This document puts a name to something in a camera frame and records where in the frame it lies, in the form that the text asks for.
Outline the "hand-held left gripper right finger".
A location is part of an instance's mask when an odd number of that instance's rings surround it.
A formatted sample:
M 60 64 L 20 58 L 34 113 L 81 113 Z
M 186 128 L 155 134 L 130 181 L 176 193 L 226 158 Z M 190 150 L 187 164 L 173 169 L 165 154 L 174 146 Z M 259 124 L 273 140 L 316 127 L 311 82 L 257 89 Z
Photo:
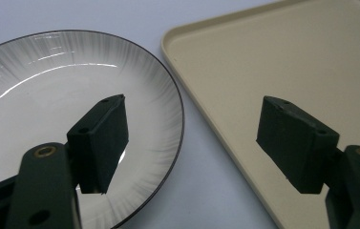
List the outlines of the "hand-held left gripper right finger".
M 339 134 L 293 103 L 263 99 L 257 143 L 301 194 L 325 199 L 330 229 L 360 229 L 360 145 L 337 148 Z

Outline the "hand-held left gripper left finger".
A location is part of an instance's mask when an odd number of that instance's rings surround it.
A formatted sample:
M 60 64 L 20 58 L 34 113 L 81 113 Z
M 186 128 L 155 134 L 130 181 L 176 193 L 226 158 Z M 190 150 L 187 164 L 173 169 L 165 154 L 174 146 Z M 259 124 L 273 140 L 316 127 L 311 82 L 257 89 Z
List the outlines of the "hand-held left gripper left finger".
M 129 141 L 125 96 L 97 102 L 67 133 L 22 157 L 6 229 L 81 229 L 77 194 L 108 192 Z

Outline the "white plate with dark rim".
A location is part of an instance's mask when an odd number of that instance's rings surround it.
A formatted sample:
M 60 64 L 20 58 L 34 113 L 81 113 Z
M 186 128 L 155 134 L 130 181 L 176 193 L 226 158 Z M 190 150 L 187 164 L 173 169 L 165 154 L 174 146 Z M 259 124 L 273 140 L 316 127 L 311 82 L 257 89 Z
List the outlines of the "white plate with dark rim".
M 183 103 L 163 64 L 140 45 L 98 31 L 48 31 L 0 45 L 0 181 L 25 152 L 64 143 L 103 98 L 125 97 L 129 143 L 108 192 L 80 195 L 84 229 L 115 229 L 171 172 L 183 139 Z

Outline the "beige plastic tray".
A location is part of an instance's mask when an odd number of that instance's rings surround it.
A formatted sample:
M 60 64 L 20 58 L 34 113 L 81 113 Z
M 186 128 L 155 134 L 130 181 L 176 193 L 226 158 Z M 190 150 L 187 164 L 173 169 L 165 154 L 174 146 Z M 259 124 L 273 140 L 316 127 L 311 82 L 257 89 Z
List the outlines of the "beige plastic tray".
M 360 0 L 282 0 L 168 31 L 161 48 L 281 229 L 328 229 L 257 144 L 263 99 L 290 101 L 360 145 Z

